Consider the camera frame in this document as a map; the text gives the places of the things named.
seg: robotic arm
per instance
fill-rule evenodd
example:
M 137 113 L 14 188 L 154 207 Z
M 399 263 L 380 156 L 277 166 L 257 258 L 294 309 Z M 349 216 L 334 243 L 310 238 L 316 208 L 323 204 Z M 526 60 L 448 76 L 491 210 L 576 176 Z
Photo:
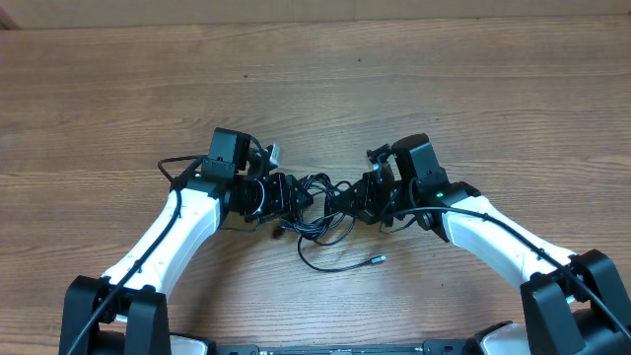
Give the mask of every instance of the robotic arm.
M 169 336 L 167 299 L 192 256 L 229 212 L 257 224 L 280 218 L 291 225 L 302 218 L 314 202 L 309 177 L 271 175 L 279 157 L 276 145 L 263 149 L 247 134 L 217 128 L 208 156 L 194 157 L 181 176 L 168 176 L 172 192 L 167 204 L 138 244 L 101 279 L 79 276 L 70 286 L 59 353 L 213 351 L 202 340 Z M 395 158 L 401 180 L 394 179 L 389 157 Z M 425 134 L 368 151 L 367 158 L 369 172 L 349 188 L 327 195 L 329 212 L 389 227 L 394 219 L 412 215 L 421 228 L 472 252 L 522 294 L 526 326 L 498 324 L 456 349 L 445 347 L 451 350 L 443 354 L 631 353 L 624 337 L 631 324 L 631 302 L 605 255 L 597 250 L 576 255 L 552 245 L 504 216 L 474 187 L 449 182 Z M 240 174 L 247 163 L 246 174 Z M 107 304 L 107 299 L 114 301 Z M 568 307 L 587 300 L 592 301 L 590 310 L 572 313 Z M 99 321 L 114 318 L 128 321 L 126 336 L 99 330 Z M 82 337 L 82 329 L 88 335 Z

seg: cable connector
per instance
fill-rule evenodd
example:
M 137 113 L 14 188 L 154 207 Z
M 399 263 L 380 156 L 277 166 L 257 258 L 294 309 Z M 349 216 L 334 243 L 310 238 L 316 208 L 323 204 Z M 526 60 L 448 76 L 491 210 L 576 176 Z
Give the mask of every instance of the cable connector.
M 379 255 L 379 256 L 375 256 L 371 259 L 371 264 L 372 265 L 377 265 L 380 264 L 382 262 L 386 261 L 386 256 L 385 255 Z

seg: table surface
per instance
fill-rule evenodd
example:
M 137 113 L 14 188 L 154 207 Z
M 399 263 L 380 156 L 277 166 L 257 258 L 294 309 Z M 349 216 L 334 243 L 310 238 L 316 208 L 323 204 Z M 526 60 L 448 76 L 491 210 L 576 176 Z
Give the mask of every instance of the table surface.
M 631 287 L 631 17 L 2 32 L 0 353 L 56 353 L 70 282 L 127 253 L 165 203 L 156 162 L 207 152 L 217 126 L 335 181 L 425 132 L 451 180 L 554 244 L 600 249 Z M 387 255 L 322 274 L 271 227 L 198 250 L 172 331 L 401 343 L 523 320 L 503 279 L 420 228 L 307 248 L 318 265 Z

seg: white arm segment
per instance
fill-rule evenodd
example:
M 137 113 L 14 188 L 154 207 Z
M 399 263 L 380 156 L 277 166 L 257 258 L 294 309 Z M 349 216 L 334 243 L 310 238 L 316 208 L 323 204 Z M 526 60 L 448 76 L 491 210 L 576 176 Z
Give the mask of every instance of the white arm segment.
M 452 207 L 488 213 L 514 228 L 538 248 L 543 248 L 545 252 L 563 265 L 569 264 L 568 256 L 575 254 L 571 250 L 550 244 L 527 231 L 495 209 L 484 196 L 467 197 Z M 533 251 L 492 222 L 448 212 L 443 214 L 443 225 L 447 237 L 455 246 L 467 249 L 482 259 L 493 270 L 502 275 L 518 292 L 520 292 L 520 285 L 529 281 L 533 273 L 546 274 L 556 269 L 547 261 L 538 259 Z
M 118 264 L 108 269 L 103 277 L 117 284 L 138 259 L 163 232 L 173 216 L 177 205 L 175 192 L 169 194 L 167 205 L 154 224 L 136 246 Z M 220 206 L 217 199 L 208 193 L 185 188 L 181 191 L 180 217 L 169 233 L 143 263 L 139 272 L 127 281 L 125 287 L 140 290 L 145 285 L 156 288 L 156 292 L 171 295 L 177 280 L 201 244 L 219 226 Z

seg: cable tip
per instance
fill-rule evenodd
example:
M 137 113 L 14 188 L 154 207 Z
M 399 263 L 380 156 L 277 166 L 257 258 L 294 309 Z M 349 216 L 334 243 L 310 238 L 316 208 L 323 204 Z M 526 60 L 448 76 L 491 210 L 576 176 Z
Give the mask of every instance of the cable tip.
M 379 256 L 375 256 L 371 259 L 371 264 L 372 265 L 376 265 L 378 263 L 382 263 L 386 261 L 386 256 L 385 255 L 379 255 Z

